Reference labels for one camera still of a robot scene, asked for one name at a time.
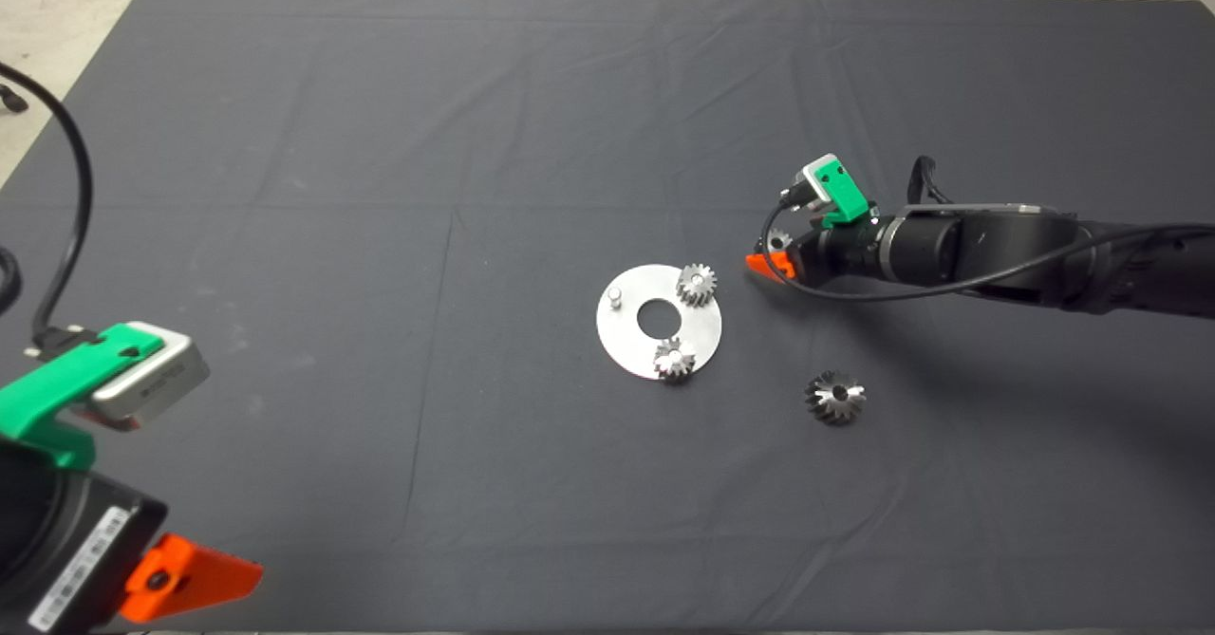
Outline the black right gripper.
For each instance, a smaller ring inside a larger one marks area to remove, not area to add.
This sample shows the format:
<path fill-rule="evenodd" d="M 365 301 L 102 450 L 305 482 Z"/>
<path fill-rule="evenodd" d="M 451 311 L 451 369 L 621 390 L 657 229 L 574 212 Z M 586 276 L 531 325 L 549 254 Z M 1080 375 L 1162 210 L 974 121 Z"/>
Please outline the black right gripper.
<path fill-rule="evenodd" d="M 745 263 L 769 280 L 798 280 L 802 285 L 826 285 L 844 276 L 885 280 L 880 259 L 888 219 L 861 219 L 831 229 L 812 229 L 796 237 L 786 253 L 751 253 Z"/>

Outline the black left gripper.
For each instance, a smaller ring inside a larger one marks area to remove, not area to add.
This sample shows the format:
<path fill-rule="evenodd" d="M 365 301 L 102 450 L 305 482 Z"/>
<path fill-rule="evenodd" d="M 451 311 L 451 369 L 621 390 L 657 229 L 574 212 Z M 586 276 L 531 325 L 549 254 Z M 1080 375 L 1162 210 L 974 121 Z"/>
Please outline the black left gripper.
<path fill-rule="evenodd" d="M 1 453 L 1 630 L 91 634 L 252 596 L 264 566 L 166 532 L 157 500 L 58 467 L 29 446 Z"/>

